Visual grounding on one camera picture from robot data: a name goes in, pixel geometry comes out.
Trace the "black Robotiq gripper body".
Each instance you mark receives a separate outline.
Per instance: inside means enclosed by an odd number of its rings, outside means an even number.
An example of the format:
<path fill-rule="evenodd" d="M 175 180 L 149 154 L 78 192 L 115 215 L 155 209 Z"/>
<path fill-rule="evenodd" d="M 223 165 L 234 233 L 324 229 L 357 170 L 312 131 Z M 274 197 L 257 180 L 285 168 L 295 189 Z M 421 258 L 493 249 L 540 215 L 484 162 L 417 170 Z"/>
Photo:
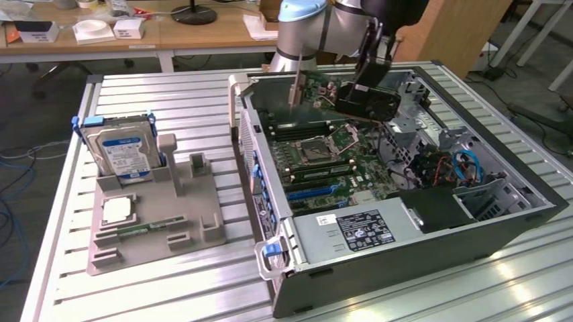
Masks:
<path fill-rule="evenodd" d="M 360 4 L 366 15 L 381 23 L 385 36 L 416 25 L 425 13 L 425 0 L 362 0 Z"/>

